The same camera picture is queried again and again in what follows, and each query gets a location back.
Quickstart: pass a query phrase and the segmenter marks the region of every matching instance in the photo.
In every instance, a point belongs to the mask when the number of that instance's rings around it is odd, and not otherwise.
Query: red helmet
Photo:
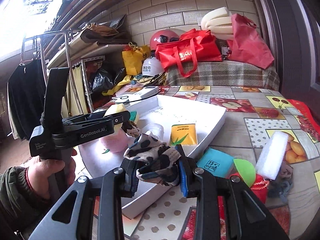
[[[157,48],[157,44],[161,43],[160,41],[160,35],[164,35],[168,37],[168,41],[172,38],[179,38],[179,35],[177,35],[177,33],[175,33],[174,31],[171,30],[160,30],[158,32],[156,32],[155,34],[152,35],[151,39],[150,39],[150,49],[151,50],[155,50]]]

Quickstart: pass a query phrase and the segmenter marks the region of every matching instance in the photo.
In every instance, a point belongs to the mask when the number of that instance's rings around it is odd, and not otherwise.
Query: window
[[[21,48],[27,37],[42,34],[57,16],[62,0],[10,0],[0,15],[0,57]]]

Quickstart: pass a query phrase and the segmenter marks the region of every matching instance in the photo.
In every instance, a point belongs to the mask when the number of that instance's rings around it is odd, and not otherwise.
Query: black clothing
[[[21,139],[30,139],[33,129],[40,125],[44,110],[45,83],[40,60],[19,65],[8,81],[12,119]]]

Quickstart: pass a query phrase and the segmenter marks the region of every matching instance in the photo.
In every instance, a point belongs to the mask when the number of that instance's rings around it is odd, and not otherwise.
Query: white tray
[[[128,111],[139,114],[138,127],[148,123],[159,123],[164,127],[164,141],[169,145],[171,127],[174,124],[196,124],[198,145],[184,147],[185,154],[195,158],[203,152],[216,136],[225,121],[226,109],[208,103],[193,100],[157,95],[145,99],[135,105],[128,106]],[[81,155],[83,162],[92,177],[103,176],[113,168],[119,167],[123,160],[123,153],[102,154],[101,150]],[[170,187],[158,184],[139,182],[134,198],[122,198],[122,213],[132,219],[161,197]]]

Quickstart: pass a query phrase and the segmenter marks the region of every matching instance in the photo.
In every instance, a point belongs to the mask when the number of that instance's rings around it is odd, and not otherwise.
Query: clothes rack
[[[34,39],[40,38],[41,65],[42,65],[44,82],[45,82],[45,85],[47,85],[48,76],[47,76],[45,58],[44,58],[44,45],[43,45],[44,40],[43,40],[43,38],[47,37],[47,36],[56,36],[56,35],[63,34],[64,35],[64,39],[65,39],[65,46],[66,46],[67,62],[68,62],[68,67],[70,69],[70,71],[69,71],[70,83],[71,83],[71,87],[72,87],[72,90],[73,90],[73,94],[75,95],[75,100],[76,100],[76,103],[77,103],[78,110],[79,110],[80,114],[83,114],[83,110],[82,110],[82,107],[81,107],[81,104],[80,104],[80,100],[79,100],[79,95],[78,95],[77,90],[76,90],[75,79],[73,77],[72,65],[71,65],[71,62],[70,62],[70,49],[69,49],[69,36],[72,39],[73,38],[73,33],[78,33],[80,31],[82,31],[82,30],[81,29],[69,29],[69,30],[64,30],[64,31],[47,32],[47,33],[43,33],[43,34],[40,34],[40,35],[37,35],[37,36],[24,38],[23,39],[23,43],[22,43],[22,51],[21,51],[21,53],[23,55],[26,41],[30,41],[30,40],[34,40]]]

